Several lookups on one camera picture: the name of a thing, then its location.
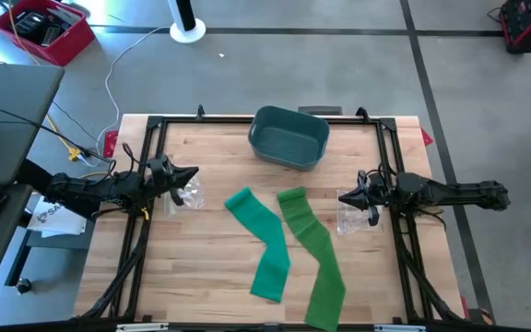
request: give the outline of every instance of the concrete floor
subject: concrete floor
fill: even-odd
[[[485,13],[498,0],[409,0],[418,30],[498,30]],[[159,27],[171,24],[164,0],[78,0],[92,25]],[[131,5],[136,3],[136,11]],[[371,114],[416,115],[430,135],[434,177],[454,165],[459,182],[497,180],[510,190],[504,212],[466,209],[478,257],[500,325],[531,327],[531,54],[510,55],[501,37],[419,37],[429,85],[419,80],[399,0],[194,0],[210,28],[201,42],[180,45],[168,34],[149,37],[114,68],[112,92],[125,113],[254,113],[274,104],[364,106]],[[300,28],[255,34],[253,28]],[[97,40],[65,70],[56,101],[97,136],[114,109],[103,80],[112,60],[142,34],[95,28]],[[400,35],[370,35],[394,30]],[[0,34],[0,60],[30,58]],[[428,92],[433,95],[427,99]],[[60,130],[85,146],[93,141],[52,107]],[[49,172],[91,172],[66,159],[60,142],[40,132],[29,157]],[[462,294],[476,304],[454,214],[448,239]],[[18,297],[3,287],[21,231],[0,267],[0,324],[65,319],[72,314],[84,253],[38,249],[24,276],[35,291]]]

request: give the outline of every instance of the paper sheet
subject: paper sheet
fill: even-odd
[[[85,218],[59,204],[44,202],[44,197],[41,197],[29,220],[28,229],[43,231],[42,237],[60,234],[79,235],[85,230],[86,222]]]

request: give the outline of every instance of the yellow cable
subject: yellow cable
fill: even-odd
[[[21,46],[24,49],[24,51],[26,51],[26,53],[29,55],[30,58],[32,58],[32,60],[36,63],[36,65],[41,65],[41,63],[38,62],[38,60],[36,60],[36,57],[34,57],[34,55],[32,55],[32,53],[28,51],[26,46],[24,46],[24,43],[22,42],[22,40],[19,38],[18,30],[16,30],[16,22],[14,20],[14,15],[12,13],[13,5],[11,4],[11,0],[7,0],[7,4],[9,5],[9,10],[7,10],[7,13],[9,14],[9,20],[11,21],[11,29],[14,31],[14,34],[16,35],[16,41],[18,41],[19,46]],[[56,126],[53,123],[53,119],[51,119],[51,116],[48,113],[46,113],[46,120],[48,120],[48,123],[51,124],[53,131],[55,133],[58,133],[59,131],[56,129]],[[63,145],[69,151],[69,160],[71,161],[77,160],[77,156],[81,154],[81,151],[78,148],[72,148],[71,146],[69,146],[69,144],[62,137],[57,136],[57,138],[61,141],[61,143],[63,143]]]
[[[83,174],[81,176],[79,176],[79,179],[85,179],[85,178],[89,178],[91,176],[96,176],[96,175],[106,175],[108,174],[107,172],[91,172],[91,173],[87,173],[87,174]]]
[[[143,213],[145,214],[145,220],[148,220],[148,212],[147,212],[147,208],[146,207],[143,207],[140,209],[141,211],[143,211]]]
[[[18,31],[16,30],[16,22],[14,21],[14,15],[11,13],[11,8],[13,7],[13,5],[11,4],[11,0],[7,0],[7,4],[9,5],[9,10],[7,10],[7,13],[9,13],[9,19],[11,20],[11,29],[14,31],[14,34],[16,35],[16,40],[18,41],[19,46],[21,46],[24,49],[24,51],[26,51],[26,53],[28,53],[29,57],[31,57],[32,60],[34,60],[36,65],[41,65],[41,63],[39,63],[38,60],[36,60],[34,55],[32,55],[32,53],[28,52],[28,50],[26,49],[26,46],[24,46],[24,43],[19,38]]]

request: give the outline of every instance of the wooden tabletop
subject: wooden tabletop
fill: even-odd
[[[147,118],[125,115],[117,147],[127,142],[138,157]],[[418,118],[396,117],[396,123],[406,170],[431,177]],[[276,193],[304,186],[314,214],[331,233],[346,284],[340,323],[387,323],[395,316],[405,317],[387,214],[381,217],[382,226],[373,231],[343,236],[336,233],[337,190],[353,189],[358,170],[376,168],[380,162],[375,129],[332,125],[325,155],[312,172],[258,160],[247,142],[248,129],[248,124],[169,124],[165,153],[176,166],[200,167],[206,204],[169,216],[164,212],[163,198],[156,201],[137,316],[152,314],[154,321],[164,322],[302,323],[318,263],[282,222],[290,257],[282,303],[251,295],[249,289],[264,244],[225,209],[223,202],[249,186],[281,217]],[[128,168],[129,159],[120,148],[114,157],[116,170]],[[451,309],[463,315],[443,225],[431,218],[417,218],[417,223],[426,275]],[[125,224],[126,215],[120,213],[98,219],[75,314],[85,313],[114,277]],[[421,313],[415,281],[411,288]],[[128,281],[125,289],[123,303],[130,290]]]

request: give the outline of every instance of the red container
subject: red container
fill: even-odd
[[[72,25],[69,30],[57,37],[48,47],[40,46],[21,37],[19,38],[30,53],[52,64],[64,66],[73,60],[74,57],[83,51],[83,49],[96,38],[86,21],[85,14],[70,6],[63,5],[53,0],[22,0],[17,5],[13,6],[13,14],[16,16],[28,9],[44,15],[50,14],[50,12],[46,10],[47,8],[56,9],[57,7],[61,7],[71,13],[77,14],[81,18],[77,23]],[[5,14],[0,16],[0,30],[17,47],[23,50],[16,39],[14,31],[11,30],[9,23],[9,13],[5,12]]]

